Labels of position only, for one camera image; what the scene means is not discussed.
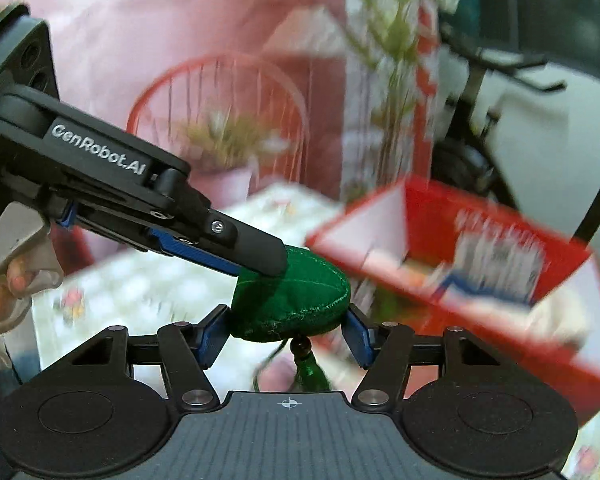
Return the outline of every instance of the red basket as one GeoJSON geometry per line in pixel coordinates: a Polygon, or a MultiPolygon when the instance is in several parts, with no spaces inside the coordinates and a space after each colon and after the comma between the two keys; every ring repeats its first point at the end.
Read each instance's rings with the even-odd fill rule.
{"type": "Polygon", "coordinates": [[[512,356],[521,366],[567,398],[584,424],[600,410],[600,270],[585,245],[539,228],[522,216],[493,203],[434,182],[411,176],[353,205],[346,214],[309,236],[307,246],[341,268],[366,276],[429,307],[417,332],[440,335],[462,326],[512,356]],[[371,249],[396,258],[451,264],[461,234],[490,232],[530,241],[541,256],[532,287],[537,301],[569,282],[587,305],[593,329],[579,352],[520,339],[464,316],[443,298],[423,288],[410,288],[383,272],[362,271],[371,249]]]}
{"type": "Polygon", "coordinates": [[[190,59],[167,70],[135,102],[126,130],[190,162],[190,184],[208,194],[215,208],[226,207],[233,205],[231,196],[216,203],[212,195],[218,187],[231,195],[228,188],[238,183],[220,182],[217,175],[198,172],[187,139],[179,136],[174,127],[177,123],[198,122],[212,109],[253,116],[289,142],[290,148],[284,153],[258,165],[251,178],[252,191],[276,180],[300,181],[308,138],[304,98],[282,70],[258,57],[224,53],[190,59]]]}

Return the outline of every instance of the table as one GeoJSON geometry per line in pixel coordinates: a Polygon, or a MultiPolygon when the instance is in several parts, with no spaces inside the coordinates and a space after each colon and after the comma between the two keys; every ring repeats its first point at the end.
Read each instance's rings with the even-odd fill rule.
{"type": "MultiPolygon", "coordinates": [[[[342,206],[296,184],[273,184],[228,215],[303,246],[306,235],[342,212],[342,206]]],[[[129,250],[68,278],[60,288],[37,295],[33,319],[42,369],[110,325],[130,335],[155,333],[177,320],[199,322],[216,305],[231,304],[236,278],[179,258],[129,250]],[[68,292],[84,293],[84,317],[67,326],[54,303],[68,292]]],[[[221,399],[229,390],[250,390],[254,368],[277,346],[230,338],[206,372],[221,399]]],[[[317,351],[328,377],[346,390],[350,374],[342,362],[317,351]]],[[[134,367],[136,379],[166,395],[158,367],[134,367]]]]}

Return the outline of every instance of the blue gripper pad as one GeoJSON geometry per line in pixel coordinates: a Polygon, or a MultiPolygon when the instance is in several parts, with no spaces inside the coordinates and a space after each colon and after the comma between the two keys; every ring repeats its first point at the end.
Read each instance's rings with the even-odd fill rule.
{"type": "Polygon", "coordinates": [[[202,335],[199,336],[200,341],[194,356],[203,370],[211,368],[229,339],[228,314],[229,307],[219,305],[198,324],[202,335]]]}
{"type": "Polygon", "coordinates": [[[151,234],[158,238],[160,248],[167,254],[202,265],[208,269],[217,270],[218,272],[228,274],[229,276],[237,276],[240,274],[240,269],[242,267],[229,262],[224,258],[220,258],[219,256],[207,253],[197,247],[179,242],[170,234],[158,231],[158,229],[151,229],[151,234]]]}
{"type": "Polygon", "coordinates": [[[367,370],[378,356],[378,351],[372,347],[368,327],[349,309],[340,329],[358,366],[367,370]]]}

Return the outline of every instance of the metal pin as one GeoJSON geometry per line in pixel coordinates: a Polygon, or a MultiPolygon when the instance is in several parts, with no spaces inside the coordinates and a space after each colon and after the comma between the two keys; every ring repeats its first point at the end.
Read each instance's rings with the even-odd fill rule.
{"type": "Polygon", "coordinates": [[[173,218],[172,216],[165,215],[161,211],[151,211],[149,214],[151,216],[155,216],[156,218],[159,218],[160,220],[168,220],[169,218],[173,218]]]}
{"type": "Polygon", "coordinates": [[[224,224],[219,220],[211,222],[211,230],[219,235],[224,230],[224,224]]]}
{"type": "Polygon", "coordinates": [[[389,395],[382,390],[364,390],[358,394],[358,400],[367,406],[382,406],[389,402],[389,395]]]}
{"type": "Polygon", "coordinates": [[[198,242],[191,242],[190,240],[187,240],[186,238],[178,238],[179,242],[182,242],[183,244],[187,244],[187,245],[197,245],[198,242]]]}
{"type": "Polygon", "coordinates": [[[206,390],[189,390],[182,394],[182,402],[189,406],[205,406],[212,400],[214,396],[206,390]]]}

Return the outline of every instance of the floral tablecloth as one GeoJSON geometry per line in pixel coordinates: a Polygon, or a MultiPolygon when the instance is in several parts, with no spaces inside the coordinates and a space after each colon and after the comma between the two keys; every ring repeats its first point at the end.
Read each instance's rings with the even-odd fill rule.
{"type": "Polygon", "coordinates": [[[578,433],[563,474],[571,480],[600,480],[600,412],[578,433]]]}
{"type": "MultiPolygon", "coordinates": [[[[339,204],[307,188],[274,184],[227,214],[286,244],[302,246],[309,231],[340,211],[339,204]]],[[[141,335],[155,333],[176,320],[199,322],[216,305],[231,303],[235,282],[236,278],[179,258],[138,251],[119,254],[34,298],[41,368],[110,325],[125,325],[131,335],[141,335]]],[[[276,346],[230,338],[207,372],[220,398],[229,390],[250,390],[254,368],[276,346]]],[[[326,352],[319,359],[327,374],[340,384],[339,360],[326,352]]],[[[164,394],[158,367],[134,367],[134,374],[164,394]]]]}

